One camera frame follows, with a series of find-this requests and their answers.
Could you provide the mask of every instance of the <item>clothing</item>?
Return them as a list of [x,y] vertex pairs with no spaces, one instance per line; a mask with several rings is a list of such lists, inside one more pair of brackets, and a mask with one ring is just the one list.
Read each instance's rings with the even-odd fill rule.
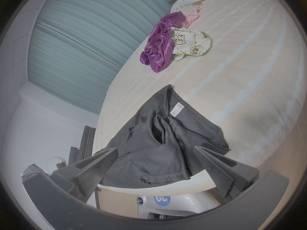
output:
[[189,180],[204,169],[193,153],[197,145],[222,155],[229,151],[222,130],[167,85],[104,148],[116,147],[119,155],[100,184],[149,188]]
[[211,49],[211,37],[197,30],[190,31],[185,28],[171,28],[172,40],[174,43],[173,56],[175,61],[188,56],[203,56]]
[[149,35],[147,45],[140,55],[140,62],[150,65],[154,72],[167,68],[172,59],[174,43],[171,40],[171,27],[182,27],[186,21],[182,12],[168,14],[161,18]]
[[195,20],[199,17],[199,11],[201,10],[201,7],[198,6],[196,9],[194,9],[191,13],[188,13],[186,17],[186,21],[182,22],[182,25],[185,28],[188,28]]

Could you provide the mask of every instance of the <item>white tag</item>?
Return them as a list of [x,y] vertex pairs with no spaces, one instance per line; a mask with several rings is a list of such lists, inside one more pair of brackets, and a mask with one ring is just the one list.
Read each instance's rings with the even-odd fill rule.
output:
[[176,117],[178,115],[178,113],[180,113],[180,111],[184,108],[185,106],[180,104],[180,102],[178,102],[175,107],[173,108],[173,110],[171,110],[171,114]]

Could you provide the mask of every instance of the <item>bed sheet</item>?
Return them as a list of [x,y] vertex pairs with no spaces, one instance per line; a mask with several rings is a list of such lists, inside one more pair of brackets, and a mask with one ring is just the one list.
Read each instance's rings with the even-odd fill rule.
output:
[[[181,8],[185,14],[199,4]],[[104,148],[154,93],[167,84],[204,117],[220,126],[226,156],[254,167],[283,143],[306,95],[306,45],[290,15],[275,0],[206,0],[189,29],[213,39],[209,53],[189,57],[155,73],[139,61],[147,39],[119,71],[107,92],[93,153]],[[144,195],[208,190],[206,173]],[[113,191],[131,193],[123,189]]]

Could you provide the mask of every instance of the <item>blue circular logo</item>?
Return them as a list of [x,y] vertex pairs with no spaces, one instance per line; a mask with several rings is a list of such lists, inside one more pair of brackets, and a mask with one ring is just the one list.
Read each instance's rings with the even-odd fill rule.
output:
[[170,201],[171,201],[171,197],[170,196],[154,196],[153,197],[155,202],[160,205],[160,206],[167,206]]

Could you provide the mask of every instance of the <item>curtain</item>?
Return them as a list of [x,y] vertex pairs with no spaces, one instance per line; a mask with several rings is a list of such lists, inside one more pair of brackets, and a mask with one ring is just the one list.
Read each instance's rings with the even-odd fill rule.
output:
[[100,113],[108,87],[167,14],[169,0],[47,0],[29,45],[28,79]]

